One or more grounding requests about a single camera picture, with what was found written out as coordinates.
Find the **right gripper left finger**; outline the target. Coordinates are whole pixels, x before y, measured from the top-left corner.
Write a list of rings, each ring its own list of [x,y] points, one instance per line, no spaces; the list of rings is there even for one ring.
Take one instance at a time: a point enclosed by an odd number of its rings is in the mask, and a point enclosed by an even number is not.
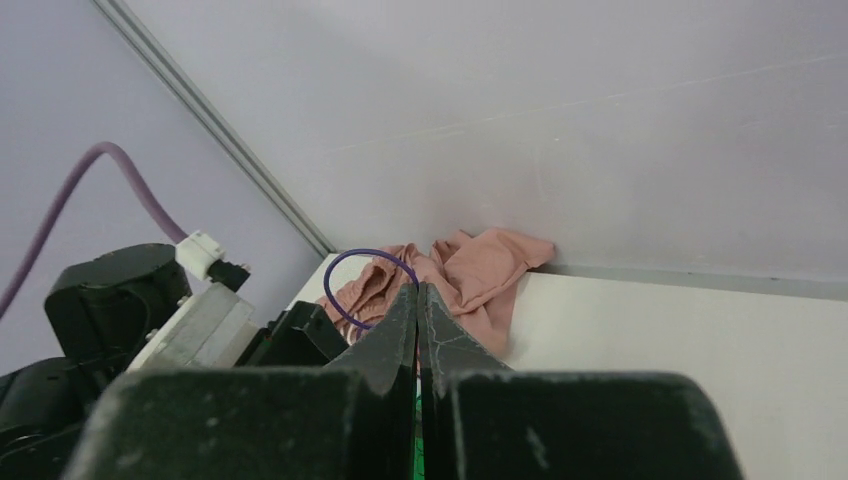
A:
[[[416,307],[323,367],[140,370],[101,396],[67,479],[410,479]]]

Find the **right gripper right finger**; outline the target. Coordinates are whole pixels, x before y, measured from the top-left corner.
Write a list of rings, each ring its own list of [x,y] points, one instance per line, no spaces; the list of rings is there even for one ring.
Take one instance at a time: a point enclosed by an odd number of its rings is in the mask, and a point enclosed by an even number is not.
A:
[[[739,479],[720,416],[692,379],[659,371],[516,371],[418,290],[430,479]]]

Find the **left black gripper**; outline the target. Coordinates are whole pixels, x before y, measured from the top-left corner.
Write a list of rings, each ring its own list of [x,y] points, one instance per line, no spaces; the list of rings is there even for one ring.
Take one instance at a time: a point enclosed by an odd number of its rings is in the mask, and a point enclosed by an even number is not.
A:
[[[348,347],[320,305],[297,301],[259,329],[235,366],[322,367]]]

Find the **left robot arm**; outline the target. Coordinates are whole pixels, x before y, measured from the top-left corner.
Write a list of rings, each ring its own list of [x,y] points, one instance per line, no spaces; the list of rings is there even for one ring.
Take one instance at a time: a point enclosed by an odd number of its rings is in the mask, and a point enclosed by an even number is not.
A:
[[[66,268],[44,303],[62,355],[1,379],[1,475],[57,479],[102,392],[142,368],[323,366],[347,347],[324,309],[298,301],[265,325],[245,275],[191,291],[175,249],[141,244]]]

